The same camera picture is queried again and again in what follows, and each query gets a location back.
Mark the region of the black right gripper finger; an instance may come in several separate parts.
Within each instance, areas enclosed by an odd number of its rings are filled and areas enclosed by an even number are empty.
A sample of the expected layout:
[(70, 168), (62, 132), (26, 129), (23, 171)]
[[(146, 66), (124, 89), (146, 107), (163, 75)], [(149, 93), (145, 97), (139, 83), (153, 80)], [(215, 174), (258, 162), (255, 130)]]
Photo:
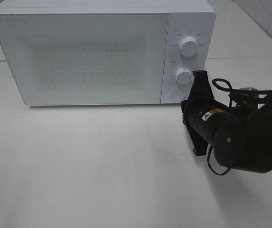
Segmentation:
[(206, 99), (214, 100), (214, 95), (208, 80), (206, 70), (193, 71), (194, 81), (189, 93), (189, 100)]

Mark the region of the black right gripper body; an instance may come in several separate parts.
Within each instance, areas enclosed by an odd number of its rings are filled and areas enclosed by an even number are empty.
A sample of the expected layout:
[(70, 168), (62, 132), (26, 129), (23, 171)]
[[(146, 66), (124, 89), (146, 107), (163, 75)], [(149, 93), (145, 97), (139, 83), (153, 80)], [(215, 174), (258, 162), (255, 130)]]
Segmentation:
[(181, 102), (183, 124), (190, 135), (196, 156), (206, 155), (209, 144), (214, 144), (220, 122), (215, 117), (224, 111), (224, 105), (210, 99), (188, 99)]

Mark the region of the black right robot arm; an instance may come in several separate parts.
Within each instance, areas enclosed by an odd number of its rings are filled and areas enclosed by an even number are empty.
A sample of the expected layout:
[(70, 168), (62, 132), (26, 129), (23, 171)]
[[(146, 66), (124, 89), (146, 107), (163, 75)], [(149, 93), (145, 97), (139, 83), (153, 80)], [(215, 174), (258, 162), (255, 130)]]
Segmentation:
[(272, 90), (234, 89), (198, 70), (181, 109), (196, 156), (214, 156), (227, 170), (272, 170)]

